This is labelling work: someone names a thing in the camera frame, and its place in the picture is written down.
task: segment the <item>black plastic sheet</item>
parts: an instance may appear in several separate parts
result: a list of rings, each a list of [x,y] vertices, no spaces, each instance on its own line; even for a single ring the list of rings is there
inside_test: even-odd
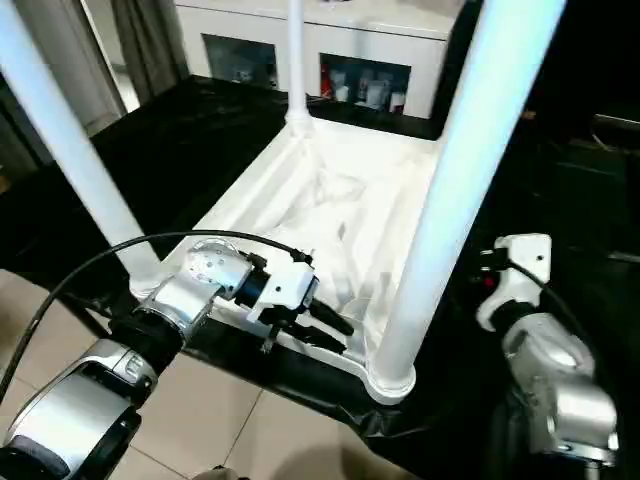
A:
[[[310,100],[313,115],[434,139],[428,121]],[[286,96],[192,78],[94,137],[94,144],[145,232],[191,228],[284,124]],[[188,353],[349,425],[378,454],[433,478],[500,478],[492,460],[494,412],[508,369],[498,339],[474,312],[487,292],[475,256],[499,235],[553,237],[553,287],[574,308],[606,364],[620,413],[622,468],[632,478],[638,445],[632,393],[640,371],[640,254],[631,158],[558,146],[521,128],[511,141],[450,279],[416,362],[417,386],[400,405],[373,402],[360,381],[308,357],[209,322]],[[49,167],[0,197],[0,267],[51,288],[106,242],[60,171]],[[160,255],[176,241],[156,245]],[[104,261],[67,295],[110,315],[128,305],[126,275]]]

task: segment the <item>beige floor tile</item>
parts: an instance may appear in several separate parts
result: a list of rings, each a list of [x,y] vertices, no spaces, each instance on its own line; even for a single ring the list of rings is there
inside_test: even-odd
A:
[[[411,478],[348,427],[263,392],[226,463],[252,480]]]
[[[16,277],[0,290],[0,366],[6,366],[25,326],[47,292]],[[62,305],[51,306],[18,367],[18,378],[41,388],[95,338]]]
[[[260,389],[181,356],[142,408],[133,445],[186,477],[224,463]]]
[[[110,480],[183,480],[184,477],[129,447]]]
[[[7,283],[9,283],[14,278],[15,278],[15,275],[13,273],[0,269],[0,290],[2,290],[2,287],[4,287]]]

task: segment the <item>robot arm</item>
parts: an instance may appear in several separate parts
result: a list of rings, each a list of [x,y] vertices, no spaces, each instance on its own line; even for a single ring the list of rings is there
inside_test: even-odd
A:
[[[595,383],[595,361],[587,346],[550,313],[540,312],[540,286],[509,261],[544,283],[550,276],[551,238],[512,235],[500,238],[496,250],[500,282],[480,306],[477,320],[502,336],[502,349],[524,394],[532,454],[561,455],[589,465],[615,463],[616,409]]]
[[[131,315],[110,324],[109,338],[98,340],[24,406],[0,450],[0,478],[108,478],[140,426],[137,410],[216,298],[235,300],[251,309],[250,318],[271,325],[265,352],[284,330],[340,353],[344,346],[333,337],[295,324],[309,310],[342,333],[353,333],[313,298],[318,279],[310,263],[293,262],[269,275],[266,261],[224,241],[197,243],[175,275]]]

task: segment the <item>gray curtain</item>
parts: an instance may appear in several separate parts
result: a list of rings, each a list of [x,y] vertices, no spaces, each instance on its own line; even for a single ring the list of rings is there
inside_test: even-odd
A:
[[[189,75],[173,0],[111,0],[111,5],[140,104]]]

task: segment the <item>black cable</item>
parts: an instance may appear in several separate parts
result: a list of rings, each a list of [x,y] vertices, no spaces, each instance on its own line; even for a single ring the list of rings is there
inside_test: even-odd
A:
[[[252,242],[262,243],[263,245],[267,245],[269,247],[277,248],[278,250],[282,250],[291,255],[294,261],[308,261],[310,257],[301,252],[300,250],[296,250],[295,248],[288,247],[282,243],[276,242],[274,240],[269,240],[268,238],[263,238],[258,235],[252,235],[250,233],[243,232],[233,232],[228,230],[187,230],[182,232],[165,232],[165,233],[155,233],[152,235],[144,235],[142,237],[132,238],[131,240],[127,240],[126,242],[119,243],[107,250],[104,250],[101,253],[93,256],[79,267],[75,268],[69,275],[67,275],[58,285],[51,290],[47,298],[44,299],[33,318],[27,325],[22,337],[20,338],[20,342],[16,347],[13,355],[11,356],[11,361],[9,361],[9,365],[5,370],[5,374],[2,377],[2,382],[0,382],[0,404],[4,401],[4,397],[7,394],[7,390],[9,389],[9,385],[13,380],[13,377],[18,369],[18,364],[24,355],[24,352],[27,350],[29,346],[29,342],[31,341],[31,337],[36,332],[36,329],[40,325],[40,321],[44,314],[47,312],[49,307],[53,304],[56,297],[62,292],[62,290],[71,282],[78,274],[89,268],[94,263],[102,260],[109,255],[113,255],[121,250],[125,250],[129,247],[133,247],[134,245],[138,245],[140,243],[149,242],[152,240],[158,240],[162,238],[173,238],[173,237],[194,237],[194,236],[217,236],[217,237],[229,237],[229,238],[241,238],[244,240],[250,240]]]
[[[547,285],[542,280],[540,280],[540,278],[538,278],[530,270],[527,270],[522,265],[517,264],[513,260],[507,259],[507,267],[517,270],[518,272],[523,274],[525,277],[527,277],[529,280],[531,280],[533,283],[535,283],[538,287],[540,287],[542,291],[556,304],[558,309],[560,309],[565,319],[569,321],[569,323],[571,324],[570,328],[573,330],[573,333],[576,336],[584,339],[585,342],[588,341],[589,335],[587,334],[586,330],[582,327],[582,324],[580,323],[578,318],[571,311],[571,308],[569,308],[569,305],[567,305],[567,302],[565,302],[560,297],[560,295],[554,292],[549,285]]]

